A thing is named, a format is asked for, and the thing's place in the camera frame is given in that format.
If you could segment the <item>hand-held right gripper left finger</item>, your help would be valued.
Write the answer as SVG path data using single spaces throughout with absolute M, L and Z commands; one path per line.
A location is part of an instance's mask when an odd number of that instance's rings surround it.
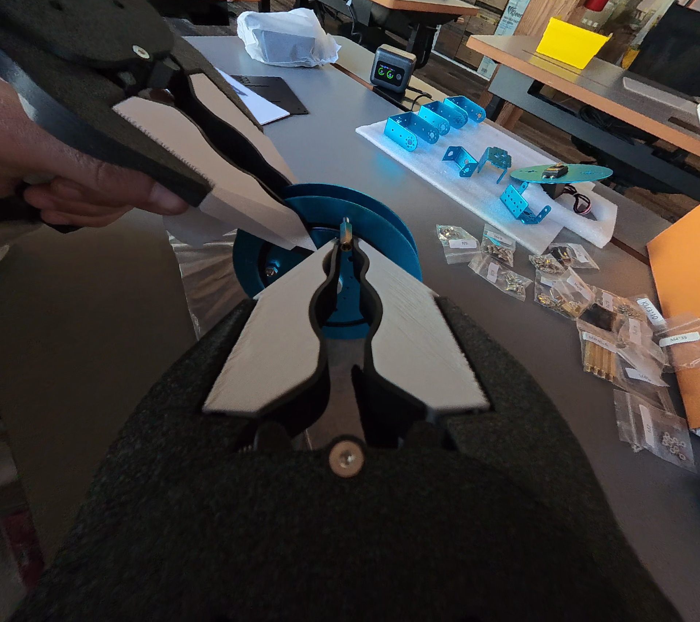
M 259 418 L 320 375 L 322 328 L 336 311 L 342 250 L 331 240 L 260 292 L 203 412 Z

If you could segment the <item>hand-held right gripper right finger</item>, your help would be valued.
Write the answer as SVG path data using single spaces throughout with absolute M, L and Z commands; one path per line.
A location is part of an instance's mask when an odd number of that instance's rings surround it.
M 436 420 L 489 409 L 437 295 L 367 242 L 354 241 L 365 339 L 363 401 L 380 420 Z

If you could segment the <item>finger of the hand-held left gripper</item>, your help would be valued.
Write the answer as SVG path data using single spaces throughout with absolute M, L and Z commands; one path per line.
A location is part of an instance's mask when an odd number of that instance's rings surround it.
M 219 155 L 180 110 L 140 97 L 130 97 L 113 109 L 209 182 L 211 191 L 198 206 L 204 214 L 287 250 L 316 250 L 297 213 Z
M 223 80 L 204 73 L 174 75 L 174 102 L 203 132 L 223 158 L 280 195 L 297 183 L 272 140 L 231 100 L 235 93 Z

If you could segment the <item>blue metal turntable assembly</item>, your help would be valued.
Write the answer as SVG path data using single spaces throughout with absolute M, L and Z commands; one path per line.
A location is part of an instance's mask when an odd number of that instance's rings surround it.
M 417 280 L 422 281 L 415 240 L 408 227 L 389 207 L 356 190 L 327 183 L 299 183 L 286 187 L 282 197 L 307 224 L 317 248 L 339 236 L 339 225 L 349 220 L 355 237 L 371 244 Z M 300 264 L 308 250 L 285 250 L 248 232 L 239 231 L 232 251 L 237 279 L 252 298 Z M 356 340 L 369 326 L 360 312 L 360 286 L 349 252 L 342 254 L 337 305 L 323 327 L 325 337 Z

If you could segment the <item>person's left hand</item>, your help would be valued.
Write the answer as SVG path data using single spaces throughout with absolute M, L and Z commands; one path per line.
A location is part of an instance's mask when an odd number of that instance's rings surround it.
M 34 177 L 49 181 L 26 189 L 24 200 L 47 224 L 104 227 L 133 208 L 166 216 L 188 209 L 146 174 L 61 143 L 27 116 L 17 93 L 1 81 L 1 196 Z

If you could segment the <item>white instruction booklet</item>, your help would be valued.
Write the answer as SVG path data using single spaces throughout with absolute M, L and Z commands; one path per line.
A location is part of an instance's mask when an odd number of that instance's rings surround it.
M 232 81 L 232 87 L 260 125 L 264 126 L 287 118 L 291 115 L 287 110 L 284 110 L 277 104 L 266 100 L 264 97 L 261 97 L 259 94 L 236 80 Z

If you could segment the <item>black perforated metal plate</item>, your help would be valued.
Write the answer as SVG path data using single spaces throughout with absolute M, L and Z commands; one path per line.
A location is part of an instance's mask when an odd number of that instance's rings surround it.
M 307 115 L 308 108 L 291 89 L 285 80 L 278 76 L 224 75 L 248 88 L 259 97 L 275 104 L 293 116 Z

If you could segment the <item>white plastic-wrapped grey box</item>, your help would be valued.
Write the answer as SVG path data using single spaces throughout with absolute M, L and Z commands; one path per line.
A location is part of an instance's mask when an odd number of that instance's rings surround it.
M 280 67 L 315 67 L 337 61 L 339 45 L 308 8 L 277 13 L 247 11 L 237 19 L 237 35 L 249 56 Z

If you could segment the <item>large clear plastic bag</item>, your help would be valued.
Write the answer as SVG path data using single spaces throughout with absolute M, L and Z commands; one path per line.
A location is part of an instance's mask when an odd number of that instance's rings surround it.
M 232 260 L 237 231 L 218 237 L 187 231 L 184 216 L 164 216 L 163 223 L 179 264 L 195 335 L 200 339 L 247 297 Z

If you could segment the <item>pile of small hardware bags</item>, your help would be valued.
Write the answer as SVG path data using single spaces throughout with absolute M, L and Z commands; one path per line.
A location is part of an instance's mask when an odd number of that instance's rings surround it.
M 515 272 L 514 241 L 485 225 L 482 239 L 455 225 L 436 225 L 448 263 L 467 263 L 504 294 L 533 301 L 573 320 L 582 369 L 613 387 L 619 439 L 696 471 L 687 420 L 670 398 L 667 375 L 699 368 L 699 319 L 690 313 L 665 318 L 646 295 L 623 297 L 585 282 L 578 270 L 599 269 L 579 244 L 551 244 L 530 255 L 534 278 Z

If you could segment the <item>small grey charger with display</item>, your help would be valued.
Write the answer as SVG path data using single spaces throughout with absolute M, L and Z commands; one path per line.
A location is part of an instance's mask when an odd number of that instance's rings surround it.
M 416 56 L 389 44 L 376 49 L 370 83 L 383 90 L 403 94 L 415 70 Z

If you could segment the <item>white foam sheet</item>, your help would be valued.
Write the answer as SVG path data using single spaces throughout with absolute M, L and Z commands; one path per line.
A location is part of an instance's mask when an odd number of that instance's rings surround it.
M 543 151 L 511 135 L 491 121 L 486 120 L 479 125 L 468 124 L 461 130 L 452 129 L 432 145 L 420 141 L 414 151 L 405 150 L 384 134 L 386 122 L 384 119 L 357 127 L 355 131 L 434 188 L 478 215 L 486 223 L 495 225 L 531 252 L 541 253 L 563 228 L 571 225 L 570 216 L 564 207 L 551 201 L 534 185 L 530 185 L 523 194 L 529 208 L 535 214 L 546 205 L 550 206 L 551 210 L 539 224 L 522 224 L 500 201 L 503 190 L 512 182 L 508 174 L 501 182 L 497 182 L 500 170 L 485 164 L 480 173 L 465 178 L 459 174 L 458 165 L 443 160 L 447 148 L 458 145 L 464 147 L 475 158 L 480 158 L 489 146 L 503 148 L 512 158 L 513 170 L 550 161 L 550 157 Z

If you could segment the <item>teal round plate with servo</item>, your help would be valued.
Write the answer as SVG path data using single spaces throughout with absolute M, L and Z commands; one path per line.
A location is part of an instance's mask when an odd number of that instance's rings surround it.
M 566 187 L 608 179 L 613 170 L 600 165 L 556 162 L 511 170 L 509 175 L 514 180 L 541 185 L 550 198 L 556 199 L 565 193 Z

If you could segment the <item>white foam block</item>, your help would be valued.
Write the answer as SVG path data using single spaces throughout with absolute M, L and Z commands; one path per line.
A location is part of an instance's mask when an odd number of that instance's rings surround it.
M 577 183 L 574 187 L 590 201 L 590 213 L 585 216 L 575 213 L 573 196 L 561 194 L 551 201 L 552 210 L 547 218 L 552 218 L 579 237 L 603 248 L 613 236 L 618 207 L 599 194 L 592 183 Z

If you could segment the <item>yellow plastic bin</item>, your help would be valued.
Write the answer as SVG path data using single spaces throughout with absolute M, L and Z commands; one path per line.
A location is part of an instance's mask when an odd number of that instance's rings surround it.
M 605 36 L 552 17 L 536 52 L 573 68 L 584 69 L 611 37 L 612 34 Z

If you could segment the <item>black laptop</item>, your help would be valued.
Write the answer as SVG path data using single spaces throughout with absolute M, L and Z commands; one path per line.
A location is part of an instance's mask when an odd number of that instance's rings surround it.
M 622 84 L 674 109 L 699 112 L 699 12 L 671 4 L 647 33 Z

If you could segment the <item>blue U-shaped metal bracket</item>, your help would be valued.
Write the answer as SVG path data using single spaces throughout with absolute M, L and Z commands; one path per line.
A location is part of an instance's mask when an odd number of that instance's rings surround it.
M 443 104 L 441 102 L 431 102 L 421 106 L 418 112 L 418 117 L 425 121 L 435 130 L 439 136 L 445 136 L 451 129 L 450 121 L 440 112 Z
M 409 152 L 415 151 L 421 142 L 432 145 L 440 137 L 437 127 L 413 112 L 390 116 L 384 134 Z
M 445 119 L 451 128 L 459 130 L 468 122 L 468 114 L 450 101 L 433 101 L 430 104 L 426 104 L 426 106 Z
M 468 122 L 481 123 L 486 119 L 485 109 L 465 96 L 445 97 L 443 101 L 450 101 L 463 109 L 468 114 Z

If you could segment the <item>blue perforated metal bracket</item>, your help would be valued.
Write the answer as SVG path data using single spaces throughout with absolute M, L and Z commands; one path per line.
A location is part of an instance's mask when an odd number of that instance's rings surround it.
M 544 206 L 538 214 L 535 214 L 530 208 L 529 203 L 523 197 L 524 191 L 528 189 L 529 182 L 522 181 L 518 188 L 512 184 L 508 185 L 500 197 L 500 201 L 506 206 L 509 213 L 513 217 L 525 225 L 536 225 L 541 223 L 544 218 L 551 212 L 551 206 Z

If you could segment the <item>small blue angled bracket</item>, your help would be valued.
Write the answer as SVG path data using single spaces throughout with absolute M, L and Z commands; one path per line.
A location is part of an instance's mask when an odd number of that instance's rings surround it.
M 462 178 L 471 178 L 479 167 L 479 161 L 462 146 L 449 146 L 442 161 L 454 163 L 459 168 L 459 176 Z

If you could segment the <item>teal folded metal bracket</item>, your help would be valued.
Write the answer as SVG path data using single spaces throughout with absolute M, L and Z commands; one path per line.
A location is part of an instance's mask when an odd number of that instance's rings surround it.
M 500 183 L 508 170 L 512 167 L 512 159 L 508 152 L 496 146 L 489 146 L 485 149 L 482 157 L 479 159 L 477 173 L 481 173 L 486 163 L 490 163 L 495 168 L 501 171 L 496 183 Z

